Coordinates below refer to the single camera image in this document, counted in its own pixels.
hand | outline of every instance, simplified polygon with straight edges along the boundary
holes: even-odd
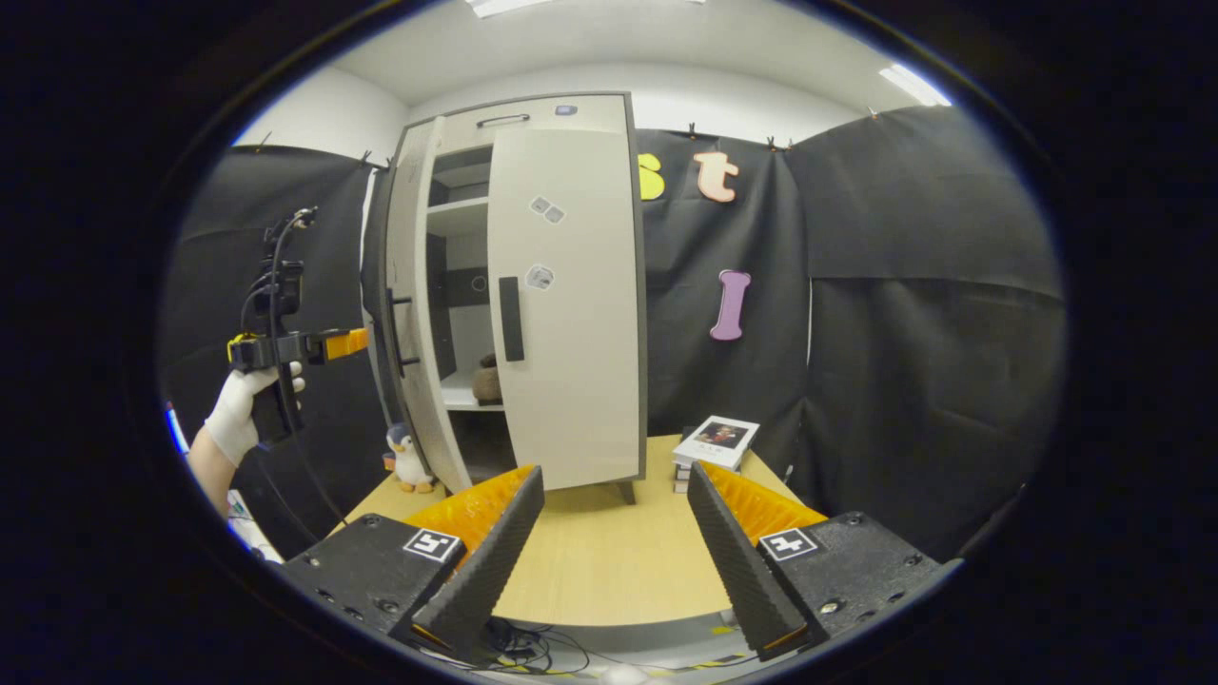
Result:
[[[304,390],[304,379],[296,377],[300,375],[303,367],[300,362],[292,362],[291,369],[292,389],[300,392]],[[274,368],[250,373],[229,372],[228,380],[220,389],[220,396],[216,400],[212,416],[203,422],[216,446],[233,462],[234,467],[241,466],[246,452],[258,444],[258,431],[250,416],[253,412],[253,396],[269,388],[278,379],[279,369]]]

cabinet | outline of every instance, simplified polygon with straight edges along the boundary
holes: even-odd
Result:
[[[374,333],[402,362],[386,400],[451,490],[525,463],[547,489],[644,475],[636,155],[622,93],[499,102],[403,133]],[[491,352],[503,401],[480,405],[471,379]]]

wooden table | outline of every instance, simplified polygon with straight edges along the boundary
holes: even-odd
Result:
[[[624,625],[703,616],[731,607],[686,495],[672,491],[680,435],[648,438],[647,479],[636,505],[615,484],[546,492],[546,506],[495,607],[495,616],[558,625]],[[752,451],[741,473],[798,497]],[[440,501],[403,492],[390,474],[348,514],[404,519]]]

ceiling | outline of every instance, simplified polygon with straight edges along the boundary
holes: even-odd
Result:
[[[334,66],[407,106],[508,74],[660,62],[772,80],[859,111],[917,104],[867,45],[776,0],[554,0],[477,18],[464,0],[421,10]]]

white wall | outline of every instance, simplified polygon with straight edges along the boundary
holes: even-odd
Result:
[[[765,143],[805,138],[867,112],[771,80],[697,67],[600,63],[557,67],[497,78],[410,107],[410,121],[524,95],[576,90],[628,90],[637,128],[686,130]]]
[[[389,91],[347,72],[324,67],[267,108],[234,141],[309,147],[385,165],[397,150],[408,108]]]

